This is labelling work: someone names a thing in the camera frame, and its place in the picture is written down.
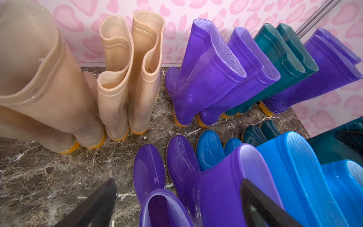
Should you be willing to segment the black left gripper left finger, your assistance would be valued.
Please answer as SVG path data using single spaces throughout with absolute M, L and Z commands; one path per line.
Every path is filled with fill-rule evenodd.
M 107 227 L 110 225 L 117 187 L 108 179 L 70 214 L 59 221 L 57 227 Z

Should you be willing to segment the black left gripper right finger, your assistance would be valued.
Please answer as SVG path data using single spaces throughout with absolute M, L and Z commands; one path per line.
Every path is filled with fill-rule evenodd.
M 261 221 L 270 227 L 301 227 L 302 225 L 269 198 L 250 180 L 242 180 L 240 187 L 242 209 L 248 227 L 256 227 L 252 207 L 259 213 Z

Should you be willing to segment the blue rain boot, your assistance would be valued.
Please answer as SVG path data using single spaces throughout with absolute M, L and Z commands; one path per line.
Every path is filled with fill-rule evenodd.
M 363 168 L 345 159 L 321 165 L 335 201 L 348 222 L 347 227 L 363 225 Z
M 222 145 L 214 131 L 203 132 L 196 145 L 201 169 L 212 168 L 242 143 L 231 138 Z M 286 132 L 256 148 L 270 169 L 288 214 L 306 227 L 348 226 L 317 156 L 304 137 Z

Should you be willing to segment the dark green rain boot front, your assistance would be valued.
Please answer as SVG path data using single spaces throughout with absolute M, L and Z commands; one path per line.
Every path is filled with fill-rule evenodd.
M 253 103 L 270 98 L 319 71 L 317 63 L 295 31 L 287 24 L 280 23 L 277 27 L 269 23 L 264 24 L 254 41 L 279 71 L 281 78 L 250 100 L 235 107 L 234 115 L 247 112 Z

